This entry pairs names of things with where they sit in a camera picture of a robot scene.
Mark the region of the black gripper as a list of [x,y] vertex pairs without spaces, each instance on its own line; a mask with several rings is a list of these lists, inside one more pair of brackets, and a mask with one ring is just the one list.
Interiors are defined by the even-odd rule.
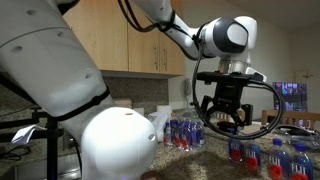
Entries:
[[210,123],[211,114],[209,113],[209,104],[213,102],[213,106],[210,108],[212,112],[220,111],[227,114],[237,113],[237,118],[235,120],[237,132],[243,130],[245,126],[250,126],[252,124],[253,106],[251,104],[244,104],[240,107],[242,92],[243,87],[240,85],[218,83],[213,100],[207,95],[202,99],[200,105],[202,119],[206,123]]

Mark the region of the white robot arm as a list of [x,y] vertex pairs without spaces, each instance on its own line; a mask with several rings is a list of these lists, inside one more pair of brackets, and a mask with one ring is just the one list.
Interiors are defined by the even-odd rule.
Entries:
[[[156,154],[152,123],[115,105],[63,15],[79,0],[0,0],[0,66],[79,142],[82,180],[140,180]],[[252,73],[257,22],[219,17],[188,27],[170,0],[132,0],[191,60],[220,57]]]

